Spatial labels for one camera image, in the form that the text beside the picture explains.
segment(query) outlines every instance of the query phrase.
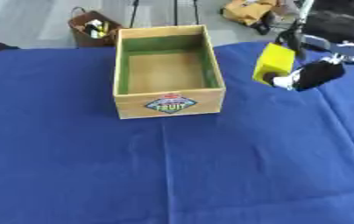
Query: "blue tablecloth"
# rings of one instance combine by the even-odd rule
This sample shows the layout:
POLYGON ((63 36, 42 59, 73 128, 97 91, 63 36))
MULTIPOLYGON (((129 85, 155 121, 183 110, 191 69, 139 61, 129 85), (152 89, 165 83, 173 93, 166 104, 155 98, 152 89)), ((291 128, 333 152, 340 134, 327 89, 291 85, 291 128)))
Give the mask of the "blue tablecloth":
POLYGON ((0 224, 354 224, 354 66, 287 92, 264 46, 216 48, 221 114, 123 121, 113 49, 0 52, 0 224))

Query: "box label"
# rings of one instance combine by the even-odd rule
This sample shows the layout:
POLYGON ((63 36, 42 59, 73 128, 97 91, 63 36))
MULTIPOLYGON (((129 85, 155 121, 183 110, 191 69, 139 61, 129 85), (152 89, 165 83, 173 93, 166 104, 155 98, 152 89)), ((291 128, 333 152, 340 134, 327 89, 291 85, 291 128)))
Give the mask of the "box label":
POLYGON ((145 106, 148 109, 154 109, 171 115, 183 109, 194 106, 196 103, 196 101, 182 97, 180 94, 166 94, 162 96, 162 98, 152 101, 145 106))

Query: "wooden box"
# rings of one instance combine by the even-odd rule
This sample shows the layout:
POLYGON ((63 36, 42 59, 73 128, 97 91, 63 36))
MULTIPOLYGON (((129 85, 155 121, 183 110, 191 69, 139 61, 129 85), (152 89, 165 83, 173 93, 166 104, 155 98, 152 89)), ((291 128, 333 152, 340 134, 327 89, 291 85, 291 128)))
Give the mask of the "wooden box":
POLYGON ((221 111, 225 86, 204 25, 122 29, 116 60, 121 119, 221 111))

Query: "yellow block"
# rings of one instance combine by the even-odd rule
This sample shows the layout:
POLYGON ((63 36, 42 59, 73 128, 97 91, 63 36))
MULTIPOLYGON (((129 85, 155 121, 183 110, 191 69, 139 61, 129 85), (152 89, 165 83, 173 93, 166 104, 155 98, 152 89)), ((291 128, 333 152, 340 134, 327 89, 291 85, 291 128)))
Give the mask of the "yellow block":
POLYGON ((267 45, 255 67, 253 79, 263 84, 269 85, 263 80, 266 73, 277 73, 288 76, 293 69, 295 52, 281 45, 270 43, 267 45))

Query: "gray floor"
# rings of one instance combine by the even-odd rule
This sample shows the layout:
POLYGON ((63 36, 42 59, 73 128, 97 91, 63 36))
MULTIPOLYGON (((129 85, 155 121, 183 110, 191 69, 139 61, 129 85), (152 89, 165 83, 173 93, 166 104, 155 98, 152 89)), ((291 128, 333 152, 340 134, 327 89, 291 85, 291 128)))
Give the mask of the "gray floor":
MULTIPOLYGON (((215 46, 273 39, 222 18, 218 11, 230 0, 198 0, 202 24, 209 28, 215 46)), ((22 48, 72 47, 67 27, 71 10, 82 6, 128 26, 132 0, 0 0, 0 41, 22 48)), ((179 23, 192 25, 192 0, 179 0, 179 23)), ((140 0, 135 27, 173 25, 173 0, 140 0)))

